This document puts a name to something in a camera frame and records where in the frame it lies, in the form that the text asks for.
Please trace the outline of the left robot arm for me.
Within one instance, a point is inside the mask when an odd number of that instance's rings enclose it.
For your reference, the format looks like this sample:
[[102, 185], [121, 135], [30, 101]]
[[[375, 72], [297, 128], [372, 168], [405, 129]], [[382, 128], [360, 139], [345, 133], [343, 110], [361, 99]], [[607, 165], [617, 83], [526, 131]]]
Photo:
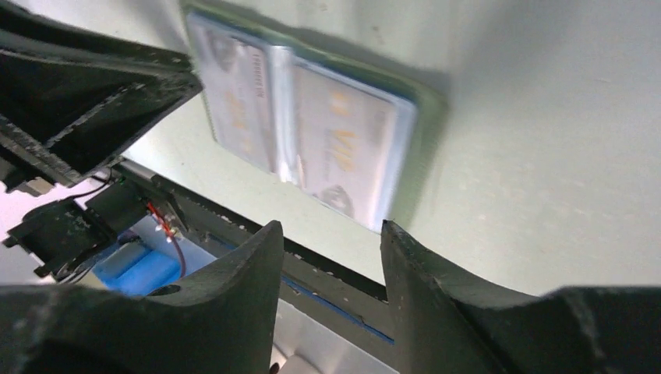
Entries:
[[[196, 96], [188, 57], [91, 32], [1, 4], [1, 180], [6, 192], [42, 196], [118, 163], [161, 119]], [[147, 205], [108, 197], [82, 208], [75, 196], [31, 210], [9, 230], [60, 281], [114, 243]]]

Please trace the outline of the blue card wallet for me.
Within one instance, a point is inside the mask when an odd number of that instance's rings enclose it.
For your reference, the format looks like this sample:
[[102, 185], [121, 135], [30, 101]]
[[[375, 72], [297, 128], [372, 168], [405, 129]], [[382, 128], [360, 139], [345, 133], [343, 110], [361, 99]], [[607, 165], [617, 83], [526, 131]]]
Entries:
[[181, 7], [215, 142], [379, 231], [443, 97], [282, 26], [205, 1]]

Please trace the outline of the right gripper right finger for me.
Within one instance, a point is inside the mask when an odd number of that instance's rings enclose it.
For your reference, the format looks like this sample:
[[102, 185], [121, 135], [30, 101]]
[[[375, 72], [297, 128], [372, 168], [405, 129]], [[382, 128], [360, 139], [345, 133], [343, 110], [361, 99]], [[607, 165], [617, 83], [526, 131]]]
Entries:
[[541, 296], [487, 281], [384, 221], [381, 261], [401, 373], [657, 373], [660, 289]]

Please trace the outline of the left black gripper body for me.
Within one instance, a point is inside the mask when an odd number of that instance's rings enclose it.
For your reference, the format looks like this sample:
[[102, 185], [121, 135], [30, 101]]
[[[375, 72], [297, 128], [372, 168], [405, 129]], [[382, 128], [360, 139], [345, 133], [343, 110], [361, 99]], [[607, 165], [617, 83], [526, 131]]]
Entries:
[[48, 194], [55, 185], [42, 178], [35, 170], [25, 168], [19, 161], [1, 155], [1, 182], [5, 192], [20, 191], [31, 196]]

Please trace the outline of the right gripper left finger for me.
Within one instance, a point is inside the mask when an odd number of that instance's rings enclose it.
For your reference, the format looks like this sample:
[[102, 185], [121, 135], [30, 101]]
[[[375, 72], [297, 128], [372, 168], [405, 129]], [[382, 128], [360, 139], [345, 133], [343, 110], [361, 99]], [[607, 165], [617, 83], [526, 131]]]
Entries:
[[69, 285], [1, 289], [4, 373], [267, 373], [274, 325], [225, 326], [199, 306]]

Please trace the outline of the white VIP card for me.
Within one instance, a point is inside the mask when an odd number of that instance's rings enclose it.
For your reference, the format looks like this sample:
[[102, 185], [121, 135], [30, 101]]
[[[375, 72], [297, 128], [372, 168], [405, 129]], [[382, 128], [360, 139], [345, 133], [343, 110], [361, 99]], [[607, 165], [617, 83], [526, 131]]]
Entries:
[[275, 171], [270, 77], [264, 42], [198, 12], [186, 16], [214, 138], [263, 171]]
[[372, 227], [388, 210], [414, 107], [301, 58], [292, 75], [301, 190]]

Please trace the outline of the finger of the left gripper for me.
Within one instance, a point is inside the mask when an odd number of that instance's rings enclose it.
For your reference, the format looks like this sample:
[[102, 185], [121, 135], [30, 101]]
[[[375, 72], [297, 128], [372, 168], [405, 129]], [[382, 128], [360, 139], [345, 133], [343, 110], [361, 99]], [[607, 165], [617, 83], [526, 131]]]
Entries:
[[1, 155], [76, 185], [202, 89], [187, 55], [1, 5]]

